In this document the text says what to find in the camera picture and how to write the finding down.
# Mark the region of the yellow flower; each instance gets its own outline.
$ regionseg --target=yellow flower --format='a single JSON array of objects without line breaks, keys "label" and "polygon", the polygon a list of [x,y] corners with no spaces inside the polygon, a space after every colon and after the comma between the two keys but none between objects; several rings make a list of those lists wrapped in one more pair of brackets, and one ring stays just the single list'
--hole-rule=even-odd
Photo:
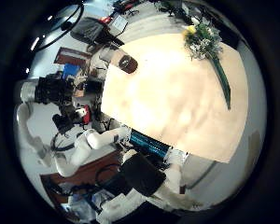
[{"label": "yellow flower", "polygon": [[196,33],[196,28],[194,25],[188,26],[188,31],[194,35]]},{"label": "yellow flower", "polygon": [[186,35],[188,34],[188,30],[183,30],[183,32],[181,33],[182,34],[182,36],[184,36],[184,38],[186,38]]}]

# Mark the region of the desk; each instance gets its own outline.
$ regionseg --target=desk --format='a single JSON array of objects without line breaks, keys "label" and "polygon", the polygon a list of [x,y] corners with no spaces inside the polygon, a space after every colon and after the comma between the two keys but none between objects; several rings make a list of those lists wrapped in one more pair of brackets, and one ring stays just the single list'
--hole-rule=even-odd
[{"label": "desk", "polygon": [[163,143],[213,161],[229,162],[242,137],[248,87],[239,53],[222,44],[231,86],[226,107],[208,60],[191,60],[180,34],[154,35],[121,46],[138,61],[126,74],[109,65],[102,99],[108,116]]}]

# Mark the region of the flower bouquet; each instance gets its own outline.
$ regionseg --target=flower bouquet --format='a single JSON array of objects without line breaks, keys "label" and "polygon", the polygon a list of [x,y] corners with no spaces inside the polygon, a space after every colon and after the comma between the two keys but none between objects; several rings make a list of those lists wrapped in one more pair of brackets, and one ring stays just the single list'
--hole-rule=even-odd
[{"label": "flower bouquet", "polygon": [[224,70],[220,64],[218,54],[223,51],[219,43],[222,41],[219,30],[206,18],[202,22],[191,18],[193,25],[188,26],[183,32],[185,46],[191,50],[191,59],[208,59],[217,71],[217,77],[221,84],[227,108],[231,109],[231,88]]}]

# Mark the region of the blue object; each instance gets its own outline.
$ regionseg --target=blue object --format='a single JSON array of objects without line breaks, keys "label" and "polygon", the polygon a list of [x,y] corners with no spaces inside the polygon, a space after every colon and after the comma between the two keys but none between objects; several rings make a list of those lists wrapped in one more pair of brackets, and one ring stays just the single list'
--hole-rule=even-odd
[{"label": "blue object", "polygon": [[79,69],[80,69],[80,66],[78,66],[78,65],[66,63],[64,65],[64,70],[63,70],[63,79],[66,79],[68,76],[75,77]]},{"label": "blue object", "polygon": [[130,143],[132,143],[134,146],[140,146],[143,149],[147,150],[149,153],[155,154],[161,158],[165,157],[170,147],[136,130],[132,130]]}]

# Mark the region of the cable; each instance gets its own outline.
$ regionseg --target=cable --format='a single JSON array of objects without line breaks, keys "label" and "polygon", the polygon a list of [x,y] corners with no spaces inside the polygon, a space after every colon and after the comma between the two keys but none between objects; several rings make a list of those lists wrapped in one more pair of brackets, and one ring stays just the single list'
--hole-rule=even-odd
[{"label": "cable", "polygon": [[95,184],[96,184],[97,186],[99,186],[99,187],[101,187],[101,188],[103,188],[103,187],[105,186],[105,184],[102,184],[102,183],[99,182],[99,176],[100,176],[100,174],[101,174],[102,172],[104,172],[104,171],[107,171],[107,170],[109,170],[109,171],[114,171],[114,170],[111,170],[111,169],[109,168],[109,167],[112,167],[112,166],[120,167],[120,164],[118,164],[118,163],[111,163],[111,164],[108,164],[108,165],[106,165],[106,166],[103,166],[101,169],[99,169],[99,170],[96,172],[94,180],[95,180]]},{"label": "cable", "polygon": [[56,28],[50,30],[50,32],[56,31],[59,28],[61,28],[66,22],[68,22],[70,19],[72,19],[73,16],[75,16],[75,14],[77,13],[79,9],[79,6],[77,6],[76,10],[72,13],[72,15],[69,16],[69,18],[67,18],[62,24],[60,24],[59,26],[57,26]]},{"label": "cable", "polygon": [[66,30],[64,31],[62,34],[60,34],[59,36],[57,36],[54,40],[52,40],[51,42],[49,42],[48,44],[44,45],[43,47],[41,48],[38,48],[38,49],[34,49],[33,52],[34,53],[37,53],[39,52],[40,50],[42,49],[46,49],[47,47],[51,46],[52,44],[54,44],[56,41],[58,41],[59,39],[61,39],[64,35],[66,35],[68,32],[70,32],[76,25],[77,23],[80,21],[82,15],[83,15],[83,12],[84,12],[84,5],[83,3],[81,3],[80,1],[77,2],[78,4],[78,7],[80,8],[80,13],[77,17],[77,20]]},{"label": "cable", "polygon": [[66,147],[59,147],[59,145],[56,146],[56,140],[57,140],[57,137],[58,137],[59,134],[60,134],[60,133],[57,132],[57,133],[53,136],[52,140],[50,141],[50,148],[51,148],[52,151],[59,151],[59,152],[60,152],[60,151],[67,151],[67,150],[69,150],[69,149],[72,149],[72,148],[75,146],[74,143],[69,144],[69,145],[66,146]]}]

